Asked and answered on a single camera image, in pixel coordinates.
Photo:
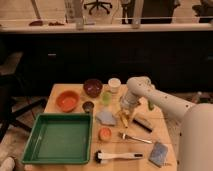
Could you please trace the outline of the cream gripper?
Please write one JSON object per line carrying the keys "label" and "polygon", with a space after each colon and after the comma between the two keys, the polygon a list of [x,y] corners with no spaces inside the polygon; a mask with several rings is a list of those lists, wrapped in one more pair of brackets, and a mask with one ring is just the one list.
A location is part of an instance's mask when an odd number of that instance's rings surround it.
{"label": "cream gripper", "polygon": [[140,105],[140,102],[129,103],[126,100],[120,101],[121,110],[125,113],[126,118],[128,119],[128,123],[132,120],[134,115],[134,110]]}

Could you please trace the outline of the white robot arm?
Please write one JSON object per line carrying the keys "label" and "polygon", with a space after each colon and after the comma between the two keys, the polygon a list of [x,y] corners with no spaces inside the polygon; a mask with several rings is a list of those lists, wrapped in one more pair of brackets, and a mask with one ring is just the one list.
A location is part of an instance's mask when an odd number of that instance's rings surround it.
{"label": "white robot arm", "polygon": [[195,104],[159,91],[145,76],[127,80],[121,96],[124,109],[134,109],[141,97],[181,122],[177,171],[213,171],[213,104]]}

